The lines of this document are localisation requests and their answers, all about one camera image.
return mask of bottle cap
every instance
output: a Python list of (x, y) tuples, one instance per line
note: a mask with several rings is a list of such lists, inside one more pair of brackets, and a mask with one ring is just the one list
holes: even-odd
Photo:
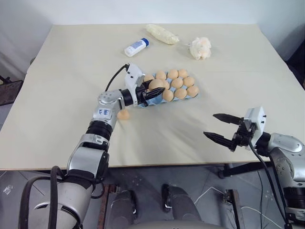
[(146, 46), (149, 45), (149, 42), (148, 42), (148, 40), (146, 38), (142, 38), (141, 40), (145, 42)]

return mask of wall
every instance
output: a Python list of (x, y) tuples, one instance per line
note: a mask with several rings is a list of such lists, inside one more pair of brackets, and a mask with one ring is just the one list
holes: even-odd
[(286, 60), (305, 0), (0, 0), (0, 74), (23, 78), (52, 24), (102, 23), (257, 23)]

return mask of table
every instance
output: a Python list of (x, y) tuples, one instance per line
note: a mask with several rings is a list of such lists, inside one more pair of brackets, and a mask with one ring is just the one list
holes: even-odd
[[(244, 116), (263, 106), (265, 131), (305, 141), (305, 93), (256, 25), (164, 24), (179, 35), (167, 45), (144, 25), (54, 25), (0, 132), (1, 169), (65, 168), (89, 125), (98, 95), (125, 63), (144, 73), (185, 68), (196, 79), (198, 97), (147, 108), (129, 107), (110, 140), (110, 166), (191, 165), (255, 162), (252, 152), (232, 153), (203, 130), (232, 138), (237, 126), (215, 113)], [(185, 45), (206, 36), (212, 56), (196, 61)], [(123, 49), (145, 37), (150, 45), (132, 58)], [(120, 74), (110, 89), (124, 88)]]

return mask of egg carton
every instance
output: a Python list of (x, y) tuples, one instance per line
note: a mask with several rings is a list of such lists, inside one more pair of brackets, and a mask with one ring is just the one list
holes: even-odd
[[(172, 82), (173, 80), (170, 79), (170, 78), (166, 78), (166, 81), (171, 85), (171, 82)], [(185, 86), (185, 85), (182, 85), (181, 88), (183, 88), (183, 89), (186, 90), (188, 87)], [(177, 89), (178, 89), (178, 88), (174, 88), (174, 87), (170, 87), (170, 88), (169, 88), (169, 90), (171, 90), (174, 94), (175, 94), (175, 91), (176, 91)], [(161, 103), (172, 103), (172, 102), (177, 101), (177, 100), (193, 99), (193, 98), (195, 98), (195, 97), (191, 97), (191, 96), (189, 96), (189, 95), (186, 95), (186, 97), (185, 97), (184, 99), (179, 99), (179, 98), (177, 98), (177, 97), (174, 97), (173, 100), (171, 100), (170, 102), (168, 102), (168, 101), (166, 101), (165, 99), (163, 99), (162, 94), (160, 94), (160, 95), (158, 95), (158, 96), (155, 97), (155, 98), (146, 100), (146, 102), (147, 102), (147, 104), (150, 106), (150, 105), (159, 105), (159, 104), (161, 104)], [(138, 105), (138, 106), (139, 106), (139, 107), (145, 108), (145, 105), (144, 105), (144, 104), (140, 104), (140, 105)]]

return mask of egg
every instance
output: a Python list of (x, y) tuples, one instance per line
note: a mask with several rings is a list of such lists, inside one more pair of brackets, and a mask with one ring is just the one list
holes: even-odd
[(174, 88), (180, 88), (183, 85), (183, 80), (180, 78), (174, 79), (171, 83), (171, 86)]
[(128, 110), (124, 109), (118, 112), (118, 119), (127, 120), (130, 118)]
[(199, 93), (199, 88), (197, 86), (191, 86), (188, 89), (186, 89), (187, 95), (194, 98)]
[(171, 100), (173, 100), (173, 92), (171, 90), (164, 90), (164, 92), (162, 93), (162, 98), (170, 102)]
[(186, 90), (184, 88), (179, 88), (175, 91), (175, 97), (177, 97), (178, 99), (184, 99), (186, 97)]
[(185, 78), (185, 77), (188, 77), (189, 74), (187, 73), (187, 71), (186, 71), (185, 69), (180, 69), (180, 70), (178, 71), (178, 76), (179, 76), (179, 77), (182, 77), (182, 78)]
[(160, 79), (155, 79), (155, 80), (151, 81), (151, 82), (149, 83), (149, 85), (148, 85), (148, 89), (151, 90), (151, 91), (152, 91), (153, 89), (157, 88), (157, 87), (164, 87), (164, 84), (163, 84), (163, 81), (162, 81), (162, 80), (160, 80)]
[(157, 71), (156, 79), (166, 80), (165, 72), (162, 70)]
[(178, 78), (178, 71), (176, 69), (171, 69), (168, 73), (167, 73), (167, 78), (170, 79), (176, 79)]
[(194, 83), (195, 83), (195, 79), (192, 77), (185, 77), (183, 79), (183, 85), (185, 85), (187, 87), (193, 86)]
[(162, 80), (165, 89), (170, 89), (170, 83), (167, 80)]
[(150, 75), (150, 74), (145, 75), (145, 76), (144, 76), (144, 82), (149, 81), (149, 80), (154, 80), (154, 76), (153, 76), (153, 75)]

